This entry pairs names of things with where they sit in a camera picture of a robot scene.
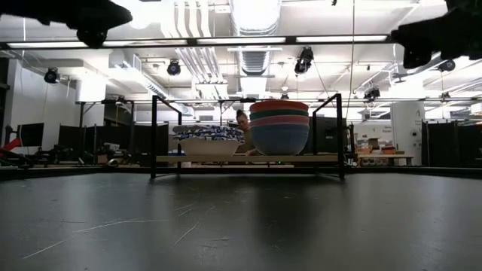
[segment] camera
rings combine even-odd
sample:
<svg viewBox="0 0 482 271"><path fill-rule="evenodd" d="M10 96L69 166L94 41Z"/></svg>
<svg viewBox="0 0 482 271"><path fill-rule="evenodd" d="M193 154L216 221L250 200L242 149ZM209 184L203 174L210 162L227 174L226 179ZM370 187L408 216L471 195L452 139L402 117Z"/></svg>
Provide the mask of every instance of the camera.
<svg viewBox="0 0 482 271"><path fill-rule="evenodd" d="M181 73L181 66L179 65L179 60L171 60L171 63L169 64L169 66L167 66L167 73L172 76L176 76Z"/></svg>
<svg viewBox="0 0 482 271"><path fill-rule="evenodd" d="M437 67L440 72L451 72L455 69L455 62L453 60L447 60Z"/></svg>
<svg viewBox="0 0 482 271"><path fill-rule="evenodd" d="M44 76L45 83L58 84L60 82L60 76L58 71L59 69L57 68L49 68Z"/></svg>
<svg viewBox="0 0 482 271"><path fill-rule="evenodd" d="M308 72L308 69L311 67L311 62L315 59L313 56L313 51L311 47L305 47L301 51L300 56L296 61L296 65L294 66L294 72L297 75L302 75L303 73Z"/></svg>
<svg viewBox="0 0 482 271"><path fill-rule="evenodd" d="M380 97L380 90L378 87L372 87L365 91L363 99L368 99L370 102L374 101L376 98Z"/></svg>
<svg viewBox="0 0 482 271"><path fill-rule="evenodd" d="M89 48L99 49L107 38L107 31L78 30L77 38Z"/></svg>

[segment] pipe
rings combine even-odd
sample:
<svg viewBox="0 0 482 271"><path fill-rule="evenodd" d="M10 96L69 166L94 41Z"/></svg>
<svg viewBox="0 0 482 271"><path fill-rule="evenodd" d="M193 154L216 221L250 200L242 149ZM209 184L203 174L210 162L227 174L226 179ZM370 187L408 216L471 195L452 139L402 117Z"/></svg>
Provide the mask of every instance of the pipe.
<svg viewBox="0 0 482 271"><path fill-rule="evenodd" d="M263 0L262 5L255 0L230 0L230 7L236 36L276 35L281 15L281 0ZM262 75L269 65L271 54L241 52L238 57L245 74Z"/></svg>
<svg viewBox="0 0 482 271"><path fill-rule="evenodd" d="M203 32L204 37L209 38L211 37L211 32L209 31L209 7L207 4L207 1L201 0L200 7L201 7L201 31ZM204 60L206 61L206 64L209 68L209 71L211 72L213 80L217 82L222 82L223 77L219 72L219 66L217 64L218 58L216 57L214 47L211 47L208 50L206 50L206 48L202 48L200 49L200 52L203 55Z"/></svg>
<svg viewBox="0 0 482 271"><path fill-rule="evenodd" d="M191 35L195 38L199 38L201 35L199 34L199 30L197 30L197 4L196 1L188 2L189 3L189 31L191 31Z"/></svg>
<svg viewBox="0 0 482 271"><path fill-rule="evenodd" d="M186 30L186 23L185 23L185 3L183 1L178 2L178 30L179 33L181 34L181 37L186 38L189 37L188 31ZM195 62L196 65L200 68L200 73L204 81L209 81L209 76L204 69L203 61L198 57L196 49L194 48L189 48L187 50L188 55L185 57L189 57L191 62Z"/></svg>
<svg viewBox="0 0 482 271"><path fill-rule="evenodd" d="M174 49L174 51L177 53L177 55L179 56L179 58L182 60L182 62L186 65L186 68L188 68L189 72L199 81L199 83L203 82L203 77L202 76L199 76L196 71L194 70L194 68L192 67L192 63L190 63L185 55L183 54L182 52L182 49L179 49L179 48L176 48Z"/></svg>
<svg viewBox="0 0 482 271"><path fill-rule="evenodd" d="M182 25L184 21L181 21L181 17L184 17L184 2L182 4L178 3L179 13L182 14L178 17L178 27L180 27L181 35L188 35L187 30L185 27L183 28ZM160 31L163 33L164 37L166 38L179 38L179 33L175 29L175 9L174 3L172 0L164 2L163 7L163 16L162 22L160 24ZM206 79L198 72L196 63L190 58L189 51L185 48L175 49L176 54L182 60L182 62L186 65L189 72L201 83L204 82Z"/></svg>

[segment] bowl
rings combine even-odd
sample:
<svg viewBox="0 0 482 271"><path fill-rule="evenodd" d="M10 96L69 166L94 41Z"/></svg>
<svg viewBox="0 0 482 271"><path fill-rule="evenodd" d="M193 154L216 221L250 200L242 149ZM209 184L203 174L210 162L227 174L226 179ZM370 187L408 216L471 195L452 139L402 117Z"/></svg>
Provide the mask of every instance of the bowl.
<svg viewBox="0 0 482 271"><path fill-rule="evenodd" d="M221 155L233 156L241 145L237 140L202 140L185 139L179 142L187 156L193 155Z"/></svg>
<svg viewBox="0 0 482 271"><path fill-rule="evenodd" d="M255 113L259 111L278 110L278 109L308 111L308 105L305 105L302 102L273 100L273 101L266 101L266 102L256 102L255 104L249 107L249 110L251 113Z"/></svg>
<svg viewBox="0 0 482 271"><path fill-rule="evenodd" d="M266 125L278 125L278 124L293 124L293 125L310 125L310 119L304 116L275 116L275 117L263 117L261 119L253 120L249 123L249 126L258 127Z"/></svg>
<svg viewBox="0 0 482 271"><path fill-rule="evenodd" d="M266 110L251 113L249 115L250 120L258 120L263 117L275 117L275 116L304 116L309 117L307 111L294 110L294 109L277 109L277 110Z"/></svg>
<svg viewBox="0 0 482 271"><path fill-rule="evenodd" d="M310 127L278 124L251 128L252 142L264 155L296 155L308 141Z"/></svg>

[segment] wooden shelf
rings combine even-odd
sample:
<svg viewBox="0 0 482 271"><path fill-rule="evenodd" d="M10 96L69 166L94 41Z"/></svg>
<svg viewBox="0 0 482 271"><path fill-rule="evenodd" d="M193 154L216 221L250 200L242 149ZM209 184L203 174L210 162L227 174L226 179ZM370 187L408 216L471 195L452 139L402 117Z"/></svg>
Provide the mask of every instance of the wooden shelf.
<svg viewBox="0 0 482 271"><path fill-rule="evenodd" d="M305 156L158 156L157 162L337 162L337 155Z"/></svg>

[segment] desk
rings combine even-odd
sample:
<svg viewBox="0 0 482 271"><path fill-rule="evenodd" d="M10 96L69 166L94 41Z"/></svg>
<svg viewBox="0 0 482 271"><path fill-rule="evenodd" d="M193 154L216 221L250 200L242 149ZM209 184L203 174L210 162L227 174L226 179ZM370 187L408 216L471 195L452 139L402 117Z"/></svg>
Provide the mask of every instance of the desk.
<svg viewBox="0 0 482 271"><path fill-rule="evenodd" d="M405 159L407 161L407 166L412 166L413 155L407 154L359 154L358 164L360 165L361 159L388 159L389 166L395 165L395 159Z"/></svg>

